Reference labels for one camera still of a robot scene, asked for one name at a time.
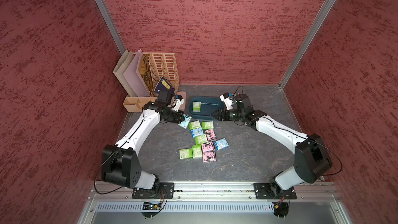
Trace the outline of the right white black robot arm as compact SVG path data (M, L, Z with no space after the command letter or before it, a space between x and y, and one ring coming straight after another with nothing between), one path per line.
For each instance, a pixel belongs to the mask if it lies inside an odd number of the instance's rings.
M220 109L211 113L218 121L240 121L245 126L266 134L288 148L294 155L294 165L270 180L270 194L283 195L302 183L314 183L332 168L328 149L318 135L297 132L277 122L262 111L246 113L238 110Z

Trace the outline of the teal plastic storage box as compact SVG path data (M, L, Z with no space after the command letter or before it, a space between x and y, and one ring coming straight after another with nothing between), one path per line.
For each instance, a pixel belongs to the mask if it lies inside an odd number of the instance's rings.
M194 113L192 111L193 102L202 103L200 113ZM193 119L213 121L214 119L211 117L211 113L223 108L224 103L220 100L219 97L194 96L190 99L188 113Z

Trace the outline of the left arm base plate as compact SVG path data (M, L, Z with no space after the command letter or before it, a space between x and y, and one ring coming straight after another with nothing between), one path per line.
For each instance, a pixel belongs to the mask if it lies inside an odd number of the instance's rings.
M134 189L132 199L173 199L174 183L155 183L152 189Z

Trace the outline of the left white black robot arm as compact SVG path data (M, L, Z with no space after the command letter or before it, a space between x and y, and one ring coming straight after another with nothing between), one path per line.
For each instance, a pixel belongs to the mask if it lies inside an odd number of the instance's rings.
M101 181L117 185L119 189L141 190L148 198L156 198L162 193L159 177L142 169L138 155L147 137L160 122L180 124L185 120L184 112L180 110L183 103L183 99L177 99L168 106L156 100L144 105L140 117L127 134L115 145L104 147L101 166L93 179L96 193L106 195L114 192L100 192L96 187L98 176Z

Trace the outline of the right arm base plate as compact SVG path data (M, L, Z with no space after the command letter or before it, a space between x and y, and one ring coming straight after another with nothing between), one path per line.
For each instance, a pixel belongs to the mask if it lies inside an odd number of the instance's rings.
M296 200L297 195L293 187L281 189L276 183L254 183L254 193L257 200Z

